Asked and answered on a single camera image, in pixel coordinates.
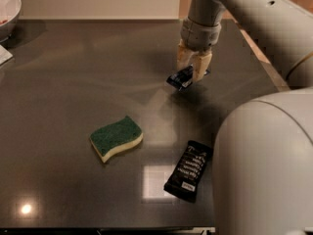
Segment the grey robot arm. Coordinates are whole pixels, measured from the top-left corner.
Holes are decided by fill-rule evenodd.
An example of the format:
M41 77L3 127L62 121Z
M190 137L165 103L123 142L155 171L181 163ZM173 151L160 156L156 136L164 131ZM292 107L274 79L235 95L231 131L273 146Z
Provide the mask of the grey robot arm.
M192 0L177 67L200 80L229 11L289 90L232 111L214 144L216 235L312 235L313 16L291 0Z

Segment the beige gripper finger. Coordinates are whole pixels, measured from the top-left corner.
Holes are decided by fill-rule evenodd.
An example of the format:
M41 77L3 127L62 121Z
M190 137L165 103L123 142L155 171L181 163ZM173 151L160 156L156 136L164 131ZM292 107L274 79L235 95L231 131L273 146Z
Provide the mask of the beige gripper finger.
M195 52L185 46L184 41L180 40L177 49L177 69L180 71L186 68L190 62Z
M193 82L198 82L204 77L205 71L207 70L212 59L212 51L207 50L205 52L198 52L194 57L194 70L193 70Z

